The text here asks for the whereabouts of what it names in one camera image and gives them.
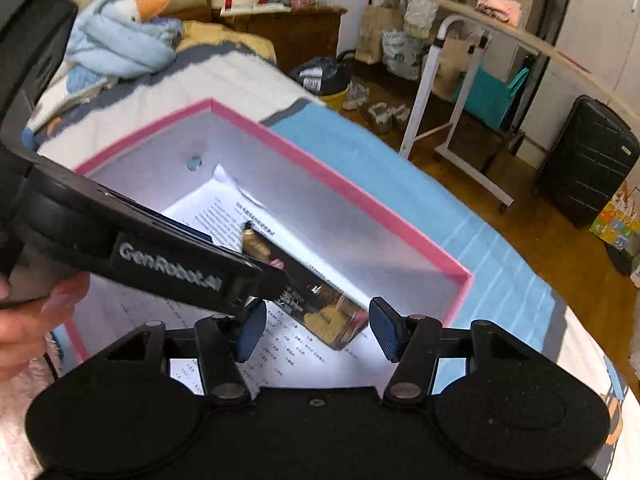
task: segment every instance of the human hand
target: human hand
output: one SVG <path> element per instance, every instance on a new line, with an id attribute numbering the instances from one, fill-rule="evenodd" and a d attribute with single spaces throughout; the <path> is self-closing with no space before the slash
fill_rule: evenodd
<path id="1" fill-rule="evenodd" d="M 45 336 L 71 318 L 88 290 L 89 274 L 81 272 L 58 283 L 48 298 L 0 310 L 0 381 L 16 376 L 45 353 Z M 0 274 L 0 300 L 9 293 L 11 285 Z"/>

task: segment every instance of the bag handle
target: bag handle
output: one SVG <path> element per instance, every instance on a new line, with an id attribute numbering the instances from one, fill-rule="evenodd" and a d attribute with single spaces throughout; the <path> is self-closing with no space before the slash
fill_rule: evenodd
<path id="1" fill-rule="evenodd" d="M 514 77 L 513 80 L 509 83 L 509 86 L 507 86 L 507 90 L 509 91 L 509 97 L 515 97 L 515 95 L 518 93 L 518 90 L 520 90 L 520 87 L 524 84 L 524 81 L 527 79 L 528 75 L 529 75 L 528 68 L 523 68 L 522 70 L 520 70 L 520 72 L 518 72 L 518 75 Z"/>

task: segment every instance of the wooden nightstand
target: wooden nightstand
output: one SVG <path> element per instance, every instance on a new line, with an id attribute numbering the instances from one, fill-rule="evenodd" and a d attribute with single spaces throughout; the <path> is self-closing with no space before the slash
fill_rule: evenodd
<path id="1" fill-rule="evenodd" d="M 305 6 L 291 12 L 216 16 L 237 32 L 257 34 L 273 43 L 283 72 L 318 56 L 336 56 L 342 7 Z"/>

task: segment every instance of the teal bag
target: teal bag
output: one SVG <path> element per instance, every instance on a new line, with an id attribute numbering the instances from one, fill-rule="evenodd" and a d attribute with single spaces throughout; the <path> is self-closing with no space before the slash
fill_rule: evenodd
<path id="1" fill-rule="evenodd" d="M 528 75 L 529 69 L 523 68 L 507 85 L 480 68 L 466 100 L 465 110 L 497 132 Z M 462 85 L 453 95 L 453 102 L 458 100 L 460 90 Z"/>

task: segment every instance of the open storage box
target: open storage box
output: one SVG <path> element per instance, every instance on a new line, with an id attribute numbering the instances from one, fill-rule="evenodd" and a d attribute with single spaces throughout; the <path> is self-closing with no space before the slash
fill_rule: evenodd
<path id="1" fill-rule="evenodd" d="M 201 161 L 197 171 L 193 160 Z M 471 285 L 468 270 L 335 171 L 214 100 L 123 137 L 76 171 L 162 212 L 206 184 L 219 164 L 368 299 L 382 296 L 404 315 L 452 321 Z M 124 314 L 109 312 L 108 301 L 97 307 L 94 285 L 67 327 L 81 359 L 138 324 L 137 304 Z M 160 308 L 152 312 L 168 328 L 182 328 L 163 319 Z"/>

